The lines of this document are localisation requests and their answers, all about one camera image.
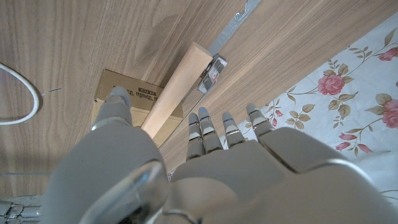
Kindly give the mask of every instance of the silver metal part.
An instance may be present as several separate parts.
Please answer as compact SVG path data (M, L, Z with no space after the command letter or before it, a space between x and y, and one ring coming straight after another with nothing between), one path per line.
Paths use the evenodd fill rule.
M236 13L236 15L230 20L228 25L223 29L223 31L209 47L209 52L213 55L213 60L201 75L203 78L198 85L198 90L202 93L207 93L211 90L211 88L217 82L218 75L227 64L226 60L218 55L218 52L260 2L261 0L248 0L244 5L244 12Z
M125 179L109 189L83 215L80 224L114 223L132 213L138 218L155 214L163 205L169 193L165 167L159 161L151 161L132 171Z
M10 210L11 205L11 202L0 201L0 216L5 216L8 210Z
M195 113L189 114L188 122L189 137L186 161L205 154L198 116Z
M101 105L96 122L120 117L131 123L127 103L110 97L116 102ZM128 215L144 222L168 192L163 158L153 140L139 128L113 122L86 134L52 172L41 222L118 223Z
M244 5L243 13L236 13L236 15L230 20L228 25L219 34L216 40L209 47L209 52L215 55L220 51L222 46L229 40L230 37L235 33L239 26L244 22L250 13L256 8L256 6L261 2L261 0L248 0Z
M242 132L238 129L232 115L229 112L223 113L223 123L225 129L225 138L228 143L228 148L245 142Z
M11 219L7 221L7 224L21 224L19 219Z
M198 85L198 90L207 93L216 84L218 75L223 71L227 62L219 54L213 56L213 60L202 73L202 80Z
M8 218L17 218L23 211L24 206L23 205L12 205L10 210L7 212L7 217Z
M131 126L130 105L129 93L120 86L114 87L101 105L90 131L114 123Z
M26 206L24 207L21 216L23 218L36 218L41 216L40 206Z
M211 122L209 113L206 108L199 108L199 123L203 135L203 145L205 146L206 154L214 150L223 150L223 145L218 138L217 132Z
M257 139L259 139L263 134L275 130L268 119L264 117L261 111L254 104L248 104L246 111L248 112L248 116Z

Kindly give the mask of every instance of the rose print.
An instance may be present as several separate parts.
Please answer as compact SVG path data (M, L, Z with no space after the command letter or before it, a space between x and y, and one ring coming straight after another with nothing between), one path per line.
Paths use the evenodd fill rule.
M353 134L344 134L344 133L342 133L342 134L340 134L339 137L340 137L342 140L353 140L353 139L356 139L356 136L353 135Z
M386 111L381 119L388 128L398 128L398 111Z
M382 118L370 122L368 125L366 125L363 128L354 128L349 131L346 131L347 134L342 133L339 136L343 140L347 141L355 140L354 146L347 149L349 151L354 149L355 156L358 155L358 148L365 153L373 152L369 147L367 147L367 145L360 144L358 142L358 140L361 139L361 135L365 129L368 128L370 131L373 131L371 124L382 120L383 123L386 124L388 128L398 128L398 100L393 100L391 96L386 93L379 93L376 95L376 101L380 106L374 106L372 108L367 109L366 111L372 112L377 115L382 115ZM345 143L351 144L351 142L344 142L336 146L336 149L341 151L342 149L346 148L347 144Z
M358 147L359 147L362 151L364 151L364 152L366 152L366 153L373 152L372 150L370 150L370 148L368 148L368 147L365 146L364 144L358 144Z
M379 59L382 61L391 61L392 58L397 55L398 53L398 48L393 47L390 50L388 50L386 53L382 54L379 56Z
M388 101L383 105L384 109L388 111L395 111L398 112L398 100L391 100Z
M275 111L275 114L276 114L276 116L278 116L278 117L281 117L281 116L284 115L284 114L282 114L282 112L280 112L279 110L276 110L276 111Z
M281 116L283 116L284 114L282 113L282 112L280 112L279 110L276 110L276 109L279 109L280 108L280 106L278 106L278 104L279 104L279 99L276 101L276 103L275 103L275 101L274 100L272 100L270 103L268 103L267 105L269 105L269 104L271 104L272 103L272 106L270 106L270 107L268 107L268 110L264 113L264 116L266 117L266 114L268 113L268 112L270 112L270 111L272 111L272 113L268 116L268 118L266 118L268 121L272 121L271 122L271 124L273 125L273 126L277 126L278 125L278 120L276 120L276 117L281 117Z
M339 150L339 151L341 151L341 150L347 148L347 147L350 146L350 145L351 145L351 144L350 144L349 142L343 142L343 143L337 145L337 146L336 146L336 149Z
M341 92L344 81L341 75L324 76L318 81L318 91L324 95L336 95Z
M379 93L376 95L376 101L380 106L374 106L366 111L383 115L380 119L388 128L398 128L398 100L392 99L386 93Z

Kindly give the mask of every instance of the wooden surface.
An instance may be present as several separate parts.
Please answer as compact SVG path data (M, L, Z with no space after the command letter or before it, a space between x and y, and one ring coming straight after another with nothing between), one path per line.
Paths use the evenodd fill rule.
M210 52L197 43L194 42L189 46L141 126L141 129L146 131L152 139L199 79L200 74L206 69L212 58Z
M0 62L42 94L31 120L0 127L0 172L51 172L88 132L103 69L164 87L189 45L209 47L244 2L0 1ZM397 11L396 0L263 0L221 49L228 66L198 106L223 134L222 112L242 121L247 103L268 103ZM184 99L185 114L199 97ZM3 72L0 105L2 118L32 106ZM160 149L168 169L183 162L187 135L185 122ZM2 175L0 195L42 194L47 179Z

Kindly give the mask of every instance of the pink rose pattern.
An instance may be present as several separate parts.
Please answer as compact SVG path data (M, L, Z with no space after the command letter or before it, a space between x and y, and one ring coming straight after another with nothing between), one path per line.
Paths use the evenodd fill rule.
M324 95L336 95L343 89L344 81L341 75L324 76L318 81L318 91Z
M383 123L389 128L398 128L398 113L394 111L386 111L383 113Z
M330 104L328 105L328 109L337 110L339 115L334 118L335 124L333 128L337 128L339 125L344 125L343 120L349 116L351 113L351 107L347 104L347 101L352 100L357 94L356 93L343 93L345 86L354 80L350 75L353 71L359 68L363 63L369 60L372 57L378 57L381 61L391 61L394 57L398 57L398 41L391 43L391 39L394 35L396 29L391 31L384 38L384 47L380 50L373 52L369 50L369 47L365 47L363 49L359 49L356 47L349 48L348 50L353 51L357 58L360 58L362 62L354 69L349 71L349 68L344 63L338 63L337 60L332 62L332 60L328 61L329 68L328 70L323 72L323 77L318 80L318 85L310 90L303 93L294 92L295 87L292 87L289 91L286 91L287 97L296 103L295 96L296 95L313 95L313 94L322 94L325 96L329 96L332 98ZM344 140L344 142L335 146L336 150L342 151L344 149L348 151L354 151L355 156L358 155L359 151L363 151L365 153L370 153L372 150L365 144L360 143L361 135L364 130L373 131L372 124L378 121L382 121L386 124L387 128L398 128L398 100L392 99L391 96L385 93L380 93L376 96L376 101L380 106L375 106L366 111L370 111L374 114L381 115L382 117L369 123L367 126L363 128L355 128L349 131L345 131L345 133L341 133L339 138ZM290 115L293 118L287 119L286 123L294 125L294 128L298 127L299 129L303 129L303 123L299 123L297 126L297 118L299 114L295 111L291 111Z
M379 59L382 61L390 61L394 56L396 56L398 53L398 48L393 47L390 50L388 50L386 53L382 54L379 56Z
M384 109L388 111L395 111L398 112L398 100L391 100L388 101L383 105Z

